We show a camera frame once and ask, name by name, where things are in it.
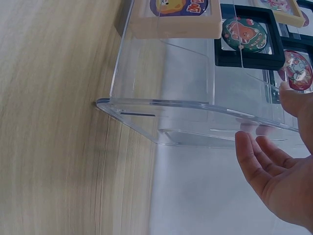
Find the black square frame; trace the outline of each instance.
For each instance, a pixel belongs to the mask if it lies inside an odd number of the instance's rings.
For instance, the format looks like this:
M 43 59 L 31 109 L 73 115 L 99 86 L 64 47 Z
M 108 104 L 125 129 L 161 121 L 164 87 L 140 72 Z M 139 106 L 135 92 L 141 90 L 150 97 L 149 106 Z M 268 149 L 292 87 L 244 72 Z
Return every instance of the black square frame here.
M 222 18 L 233 18 L 234 5 L 221 4 Z M 252 52 L 222 50 L 222 38 L 214 40 L 215 65 L 222 67 L 241 67 L 261 70 L 279 70 L 285 62 L 283 45 L 273 12 L 269 9 L 235 5 L 237 17 L 250 18 L 259 23 L 265 23 L 272 41 L 272 55 Z
M 313 62 L 313 41 L 303 41 L 294 38 L 281 37 L 281 41 L 284 49 L 295 50 L 299 52 L 306 52 L 309 54 L 310 62 Z M 273 86 L 275 86 L 274 71 L 264 70 L 263 80 Z M 270 86 L 265 86 L 266 99 L 268 103 L 280 104 L 279 92 Z
M 298 0 L 297 3 L 298 3 L 299 7 L 310 9 L 313 12 L 313 2 L 306 1 L 306 0 Z M 287 29 L 287 32 L 288 32 L 288 35 L 289 35 L 290 38 L 299 39 L 298 38 L 299 37 L 298 34 L 289 32 L 287 26 L 286 26 L 286 29 Z M 309 36 L 309 35 L 300 34 L 300 38 L 304 42 L 313 41 L 313 37 Z

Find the cream picture frame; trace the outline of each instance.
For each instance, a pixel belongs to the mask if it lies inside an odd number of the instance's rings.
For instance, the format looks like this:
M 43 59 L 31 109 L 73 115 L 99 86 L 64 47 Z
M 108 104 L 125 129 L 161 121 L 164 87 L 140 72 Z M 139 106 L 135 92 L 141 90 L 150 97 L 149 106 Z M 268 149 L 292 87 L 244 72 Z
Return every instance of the cream picture frame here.
M 296 0 L 286 0 L 286 1 L 289 3 L 293 14 L 289 14 L 289 13 L 286 13 L 283 11 L 277 11 L 277 10 L 271 9 L 274 13 L 276 21 L 279 23 L 282 23 L 282 24 L 288 24 L 288 25 L 292 25 L 292 26 L 295 26 L 298 28 L 302 27 L 305 19 L 302 16 L 302 12 L 301 12 Z M 261 0 L 253 0 L 253 3 L 257 7 L 270 9 L 270 8 L 266 7 L 261 2 Z
M 219 0 L 209 0 L 209 14 L 200 16 L 154 15 L 149 8 L 150 0 L 134 0 L 130 27 L 138 39 L 153 38 L 212 38 L 222 34 L 222 15 Z

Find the acrylic stand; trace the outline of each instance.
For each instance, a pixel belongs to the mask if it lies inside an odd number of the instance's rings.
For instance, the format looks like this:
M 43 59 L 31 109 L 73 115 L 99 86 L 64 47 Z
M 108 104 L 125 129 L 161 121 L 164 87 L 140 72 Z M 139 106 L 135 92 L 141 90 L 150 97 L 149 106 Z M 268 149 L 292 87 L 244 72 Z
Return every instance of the acrylic stand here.
M 297 119 L 269 102 L 278 88 L 266 72 L 216 67 L 213 39 L 137 39 L 131 13 L 99 109 L 158 144 L 233 148 L 238 130 L 295 144 L 288 136 L 298 135 Z

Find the round badge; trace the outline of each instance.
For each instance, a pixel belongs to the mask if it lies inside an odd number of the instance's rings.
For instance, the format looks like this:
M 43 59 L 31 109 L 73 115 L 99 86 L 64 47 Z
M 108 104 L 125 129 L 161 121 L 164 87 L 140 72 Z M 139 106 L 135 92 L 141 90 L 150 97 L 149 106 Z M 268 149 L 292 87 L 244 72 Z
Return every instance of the round badge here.
M 224 21 L 222 37 L 234 50 L 245 52 L 260 52 L 268 42 L 267 34 L 259 23 L 240 17 Z
M 303 17 L 304 17 L 304 24 L 303 24 L 303 27 L 306 27 L 306 26 L 308 26 L 309 25 L 309 23 L 310 23 L 310 21 L 309 21 L 309 17 L 307 16 L 307 14 L 305 14 L 303 11 L 301 11 L 302 12 L 302 15 L 303 15 Z
M 262 5 L 274 11 L 291 13 L 291 7 L 287 0 L 259 0 Z
M 293 50 L 285 50 L 285 64 L 278 74 L 283 81 L 286 81 L 287 77 L 289 86 L 297 91 L 310 88 L 313 80 L 310 63 L 303 55 Z
M 205 12 L 209 0 L 150 0 L 156 16 L 199 16 Z

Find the wooden table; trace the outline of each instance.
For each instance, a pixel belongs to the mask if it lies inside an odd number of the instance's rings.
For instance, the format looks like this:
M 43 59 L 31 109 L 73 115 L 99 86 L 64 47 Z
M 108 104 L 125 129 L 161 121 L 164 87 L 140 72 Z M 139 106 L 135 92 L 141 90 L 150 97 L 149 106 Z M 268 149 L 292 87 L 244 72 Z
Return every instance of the wooden table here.
M 108 97 L 122 0 L 0 0 L 0 233 L 146 234 L 155 145 Z

